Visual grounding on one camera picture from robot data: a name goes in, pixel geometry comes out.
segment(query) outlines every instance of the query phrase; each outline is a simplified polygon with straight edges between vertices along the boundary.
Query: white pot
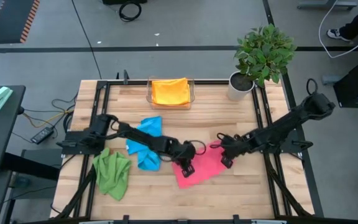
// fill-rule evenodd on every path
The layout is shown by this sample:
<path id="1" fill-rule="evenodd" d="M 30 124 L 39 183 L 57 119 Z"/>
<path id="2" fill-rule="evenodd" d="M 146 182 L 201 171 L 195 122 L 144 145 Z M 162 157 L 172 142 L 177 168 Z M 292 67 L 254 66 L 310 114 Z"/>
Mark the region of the white pot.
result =
<path id="1" fill-rule="evenodd" d="M 227 97 L 231 101 L 240 101 L 240 100 L 244 99 L 246 94 L 248 94 L 249 92 L 252 91 L 253 88 L 255 88 L 255 82 L 252 82 L 251 89 L 249 89 L 247 91 L 240 91 L 240 90 L 235 89 L 233 87 L 233 85 L 231 84 L 231 77 L 237 73 L 240 73 L 240 71 L 234 72 L 233 74 L 231 74 L 231 76 L 229 78 L 229 89 L 227 91 Z"/>

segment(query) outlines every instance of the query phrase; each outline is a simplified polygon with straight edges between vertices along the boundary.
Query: towel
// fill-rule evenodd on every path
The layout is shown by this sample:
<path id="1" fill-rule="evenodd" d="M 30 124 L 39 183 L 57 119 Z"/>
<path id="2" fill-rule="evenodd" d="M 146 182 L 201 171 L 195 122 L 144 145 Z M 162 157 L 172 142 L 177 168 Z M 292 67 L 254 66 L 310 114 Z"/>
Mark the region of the towel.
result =
<path id="1" fill-rule="evenodd" d="M 193 165 L 195 172 L 189 177 L 184 177 L 181 173 L 181 167 L 172 162 L 173 172 L 177 177 L 179 188 L 185 189 L 192 185 L 199 184 L 227 169 L 221 162 L 224 149 L 222 147 L 216 149 L 211 148 L 212 144 L 220 144 L 220 142 L 220 140 L 217 140 L 208 144 L 206 146 L 206 152 L 203 155 L 196 155 L 194 157 L 191 164 Z M 197 152 L 201 153 L 203 150 L 204 148 L 200 148 Z"/>
<path id="2" fill-rule="evenodd" d="M 190 101 L 187 78 L 152 81 L 153 103 L 160 105 L 184 105 Z"/>
<path id="3" fill-rule="evenodd" d="M 128 187 L 131 161 L 119 152 L 110 155 L 110 149 L 107 147 L 93 159 L 93 165 L 96 170 L 96 184 L 100 192 L 121 200 Z"/>
<path id="4" fill-rule="evenodd" d="M 161 116 L 146 118 L 140 122 L 137 129 L 154 137 L 161 136 L 162 118 Z M 129 155 L 137 152 L 137 166 L 139 169 L 150 171 L 158 171 L 160 169 L 161 160 L 149 147 L 128 139 L 127 150 Z"/>

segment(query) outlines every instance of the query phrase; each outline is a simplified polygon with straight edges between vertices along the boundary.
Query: green leaves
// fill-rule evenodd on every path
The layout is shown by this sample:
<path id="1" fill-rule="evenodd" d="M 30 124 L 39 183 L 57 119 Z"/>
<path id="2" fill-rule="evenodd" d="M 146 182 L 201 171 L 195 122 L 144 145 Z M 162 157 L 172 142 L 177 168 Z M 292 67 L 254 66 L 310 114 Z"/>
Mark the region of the green leaves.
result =
<path id="1" fill-rule="evenodd" d="M 265 66 L 264 69 L 262 70 L 262 76 L 265 78 L 266 76 L 269 75 L 269 68 L 268 66 Z"/>
<path id="2" fill-rule="evenodd" d="M 240 53 L 239 55 L 237 55 L 236 58 L 246 58 L 246 57 L 248 57 L 247 53 Z"/>
<path id="3" fill-rule="evenodd" d="M 239 48 L 234 55 L 239 63 L 236 68 L 251 80 L 264 86 L 264 80 L 280 81 L 287 74 L 289 61 L 295 54 L 293 39 L 273 24 L 251 29 L 245 38 L 238 39 Z"/>
<path id="4" fill-rule="evenodd" d="M 265 57 L 268 57 L 270 54 L 270 49 L 272 48 L 271 44 L 264 44 L 262 46 L 262 52 L 264 53 Z"/>
<path id="5" fill-rule="evenodd" d="M 272 75 L 272 80 L 273 80 L 274 83 L 278 83 L 278 81 L 280 81 L 280 77 L 278 76 L 277 73 L 274 73 Z"/>
<path id="6" fill-rule="evenodd" d="M 265 79 L 264 78 L 259 78 L 258 79 L 258 86 L 265 87 Z"/>
<path id="7" fill-rule="evenodd" d="M 250 62 L 250 63 L 256 65 L 256 59 L 253 58 L 253 56 L 248 56 L 248 62 Z"/>

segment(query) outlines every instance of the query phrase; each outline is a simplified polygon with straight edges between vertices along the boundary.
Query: potted plant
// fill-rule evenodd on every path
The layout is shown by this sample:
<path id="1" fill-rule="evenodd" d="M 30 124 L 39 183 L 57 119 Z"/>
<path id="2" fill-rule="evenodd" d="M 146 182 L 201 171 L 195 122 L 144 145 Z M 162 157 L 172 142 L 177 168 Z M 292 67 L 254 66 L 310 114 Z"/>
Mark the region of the potted plant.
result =
<path id="1" fill-rule="evenodd" d="M 269 24 L 253 28 L 244 39 L 237 39 L 239 48 L 234 55 L 239 63 L 229 79 L 230 100 L 239 101 L 254 87 L 255 83 L 264 88 L 265 80 L 280 81 L 280 75 L 287 74 L 296 46 L 293 39 Z"/>

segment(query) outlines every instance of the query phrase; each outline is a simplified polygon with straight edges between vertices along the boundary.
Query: yellow cloth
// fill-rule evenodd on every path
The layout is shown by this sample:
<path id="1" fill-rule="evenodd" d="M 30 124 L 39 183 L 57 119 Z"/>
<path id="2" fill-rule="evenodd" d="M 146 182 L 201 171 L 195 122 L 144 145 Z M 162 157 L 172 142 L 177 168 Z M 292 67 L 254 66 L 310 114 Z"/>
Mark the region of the yellow cloth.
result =
<path id="1" fill-rule="evenodd" d="M 152 81 L 153 103 L 160 105 L 183 105 L 190 102 L 187 78 Z"/>

